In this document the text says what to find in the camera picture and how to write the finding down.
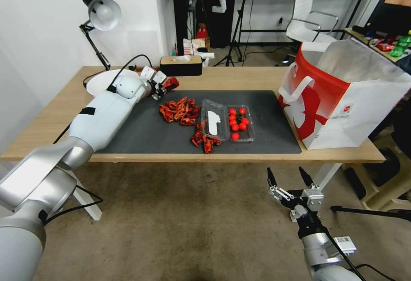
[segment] wooden table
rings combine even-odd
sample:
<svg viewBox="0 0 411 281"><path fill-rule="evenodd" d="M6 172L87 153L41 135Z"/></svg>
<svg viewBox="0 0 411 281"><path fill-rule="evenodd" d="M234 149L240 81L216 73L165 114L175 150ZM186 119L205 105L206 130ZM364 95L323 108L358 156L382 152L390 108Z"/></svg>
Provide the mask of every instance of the wooden table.
<svg viewBox="0 0 411 281"><path fill-rule="evenodd" d="M0 156L6 161L19 161L38 146L49 145L71 120L92 99L82 85L83 79L101 67L83 67L43 109L27 129ZM201 76L179 77L179 90L273 90L278 89L286 67L207 67ZM360 147L307 150L298 140L300 154L94 154L91 162L290 162L324 163L314 182L324 188L342 163L381 163L385 159L367 139ZM90 202L85 193L77 195L81 202ZM99 219L101 211L89 207Z"/></svg>
<svg viewBox="0 0 411 281"><path fill-rule="evenodd" d="M364 35L362 35L361 33L355 32L352 30L352 28L345 28L344 31L349 34L350 36L352 36L354 39L360 41L362 44L365 44L368 46L368 41L367 39L364 38ZM389 51L381 51L379 50L377 47L374 46L369 46L371 49L373 49L375 52L381 54L383 57L385 57L386 59L390 60L393 63L396 63L400 57L398 58L394 58L392 56L390 56L390 52Z"/></svg>

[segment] desk lamp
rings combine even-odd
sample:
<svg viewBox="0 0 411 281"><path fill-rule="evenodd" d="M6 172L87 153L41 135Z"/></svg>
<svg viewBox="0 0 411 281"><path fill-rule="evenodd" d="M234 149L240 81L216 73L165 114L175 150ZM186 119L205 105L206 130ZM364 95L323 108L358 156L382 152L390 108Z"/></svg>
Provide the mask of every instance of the desk lamp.
<svg viewBox="0 0 411 281"><path fill-rule="evenodd" d="M107 71L110 70L110 62L100 52L89 36L93 29L108 31L113 29L120 21L120 6L113 0L83 0L88 7L89 19L80 25L80 30L86 36L90 45L93 47L98 59Z"/></svg>

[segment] white bowl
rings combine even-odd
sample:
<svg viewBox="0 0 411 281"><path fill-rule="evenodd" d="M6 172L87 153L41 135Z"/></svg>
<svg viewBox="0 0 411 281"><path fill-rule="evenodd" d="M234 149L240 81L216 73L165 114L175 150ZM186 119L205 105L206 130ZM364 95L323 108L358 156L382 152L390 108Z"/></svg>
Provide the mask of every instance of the white bowl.
<svg viewBox="0 0 411 281"><path fill-rule="evenodd" d="M95 75L87 83L86 89L88 93L95 97L98 94L104 92L107 89L107 87L110 85L111 81L113 81L114 77L117 75L119 71L120 71L119 69L115 69L115 70L110 70L110 71L104 71L100 74ZM131 71L129 69L124 69L121 72L121 75L127 75L127 74L138 77L138 74L136 72Z"/></svg>

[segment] plastic container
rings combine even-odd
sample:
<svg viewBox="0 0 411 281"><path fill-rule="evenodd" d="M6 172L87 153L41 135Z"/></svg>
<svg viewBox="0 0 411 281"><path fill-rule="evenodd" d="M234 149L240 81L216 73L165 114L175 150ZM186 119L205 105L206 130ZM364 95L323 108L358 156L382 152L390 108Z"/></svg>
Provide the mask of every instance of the plastic container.
<svg viewBox="0 0 411 281"><path fill-rule="evenodd" d="M245 105L225 106L223 104L215 103L209 99L204 99L201 103L201 120L202 121L206 120L208 122L208 112L212 111L220 117L220 123L217 123L217 134L216 135L212 135L210 133L207 123L204 126L203 133L210 138L219 139L221 141L230 140L231 134L233 133L233 131L231 131L230 126L228 125L229 123L228 111L231 108L235 109L237 112L241 108L245 108L244 117L247 118L248 121L250 122L247 125L246 130L236 131L240 135L240 138L237 141L232 141L232 140L231 141L235 143L244 143L244 142L254 141L256 137L256 133L254 131L254 125L253 125L253 120L251 119L250 109L248 109L247 106Z"/></svg>

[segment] bag handle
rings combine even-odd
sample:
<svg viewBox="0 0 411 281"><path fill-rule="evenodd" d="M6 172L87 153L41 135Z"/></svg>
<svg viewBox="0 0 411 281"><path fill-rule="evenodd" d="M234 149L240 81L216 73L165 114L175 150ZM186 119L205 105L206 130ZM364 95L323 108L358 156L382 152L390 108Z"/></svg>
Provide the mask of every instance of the bag handle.
<svg viewBox="0 0 411 281"><path fill-rule="evenodd" d="M280 89L278 92L281 94L285 102L293 102L296 101L302 94L303 90L307 86L313 86L314 85L314 79L311 78L310 76L305 76L304 79L300 82L300 84L297 86L297 88L294 90L294 92L291 92L289 88L289 83L290 83L290 77L295 77L295 73L298 69L297 63L293 62L287 69L286 74L284 75L283 78L283 83L281 84Z"/></svg>

